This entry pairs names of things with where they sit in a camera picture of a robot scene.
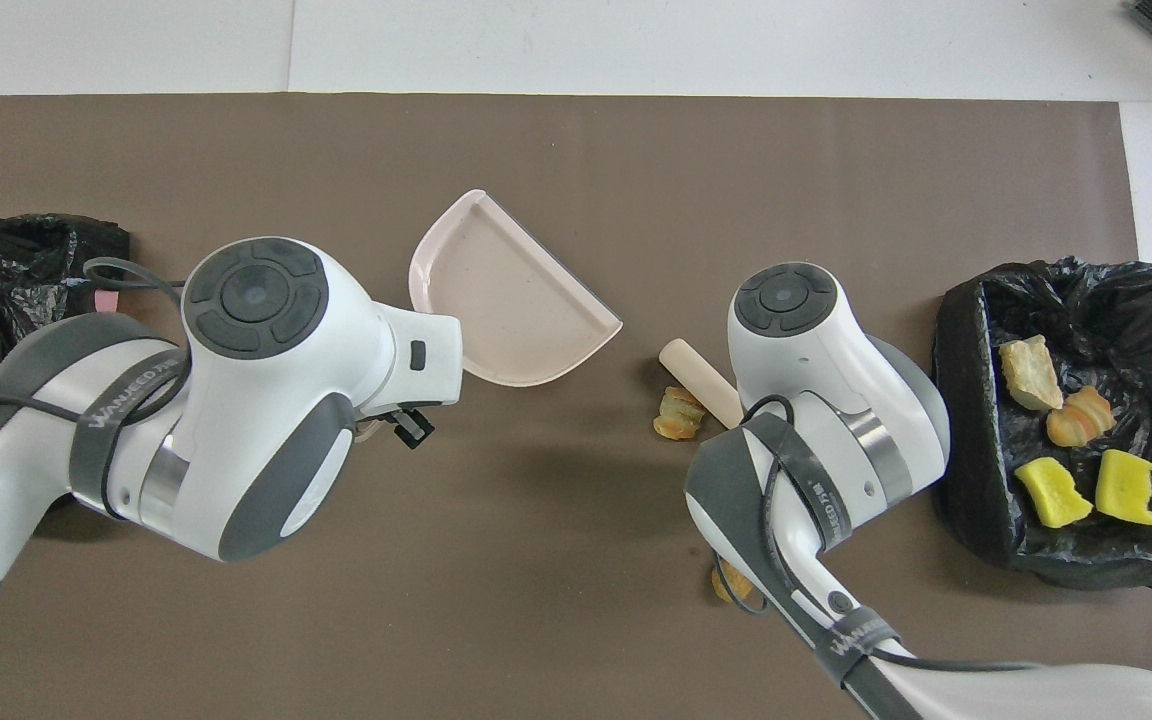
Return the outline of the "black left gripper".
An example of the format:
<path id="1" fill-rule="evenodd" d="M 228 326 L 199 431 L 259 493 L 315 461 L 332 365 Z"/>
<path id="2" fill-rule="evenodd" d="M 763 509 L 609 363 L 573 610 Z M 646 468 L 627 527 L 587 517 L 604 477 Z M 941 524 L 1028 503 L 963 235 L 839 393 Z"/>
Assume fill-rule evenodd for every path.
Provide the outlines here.
<path id="1" fill-rule="evenodd" d="M 429 418 L 420 414 L 420 406 L 399 406 L 397 410 L 391 414 L 391 424 L 394 434 L 408 448 L 419 447 L 435 429 Z"/>

